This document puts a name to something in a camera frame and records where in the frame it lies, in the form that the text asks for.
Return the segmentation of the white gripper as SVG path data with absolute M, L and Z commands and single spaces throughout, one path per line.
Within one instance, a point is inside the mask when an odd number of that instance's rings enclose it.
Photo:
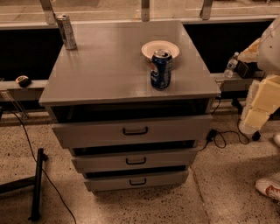
M 243 134 L 254 134 L 280 107 L 280 76 L 272 75 L 261 82 L 254 80 L 249 87 L 238 128 Z

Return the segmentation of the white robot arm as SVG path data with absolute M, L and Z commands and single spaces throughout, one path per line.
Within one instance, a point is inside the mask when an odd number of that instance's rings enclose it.
M 241 113 L 240 131 L 254 134 L 280 108 L 280 17 L 240 53 L 238 60 L 255 62 L 267 74 L 262 81 L 252 82 Z

